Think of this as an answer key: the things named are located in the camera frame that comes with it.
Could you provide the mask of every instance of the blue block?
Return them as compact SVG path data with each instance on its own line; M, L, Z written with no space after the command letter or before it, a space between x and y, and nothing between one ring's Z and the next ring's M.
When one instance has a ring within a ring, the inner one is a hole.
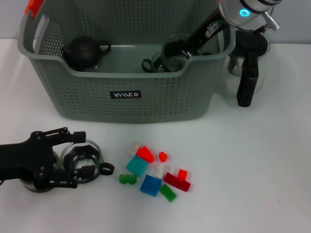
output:
M126 166L126 169L139 177L144 173L147 167L148 163L146 161L139 158L138 156L134 156L134 158Z
M160 190L162 180L146 175L144 182L140 187L140 191L151 196L156 197L156 194Z

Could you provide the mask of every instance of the green block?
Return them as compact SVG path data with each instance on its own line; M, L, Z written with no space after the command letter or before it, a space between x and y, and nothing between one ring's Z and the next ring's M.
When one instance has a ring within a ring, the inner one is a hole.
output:
M137 177L135 175L120 175L119 181L121 184L126 184L126 183L136 184Z
M162 185L160 188L160 193L169 201L172 202L175 200L177 195L168 187L166 184Z

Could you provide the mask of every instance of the basket handle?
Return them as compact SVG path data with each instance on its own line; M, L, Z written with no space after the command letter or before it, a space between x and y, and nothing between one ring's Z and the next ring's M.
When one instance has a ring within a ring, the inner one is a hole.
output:
M29 57L31 56L31 53L35 53L33 47L35 33L41 18L45 17L45 23L38 36L38 39L43 38L45 31L43 29L48 25L49 22L47 13L50 2L51 1L48 0L30 0L26 7L18 37L18 49L25 56Z

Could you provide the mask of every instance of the white table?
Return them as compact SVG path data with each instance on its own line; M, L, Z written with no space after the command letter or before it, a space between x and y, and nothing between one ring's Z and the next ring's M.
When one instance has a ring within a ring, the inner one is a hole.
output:
M267 79L250 108L214 94L200 119L141 125L62 118L16 41L0 40L0 51L0 143L66 126L86 131L116 167L112 177L45 194L4 182L0 232L311 232L311 45L272 45ZM174 189L178 197L169 203L120 184L133 141L191 171L190 192Z

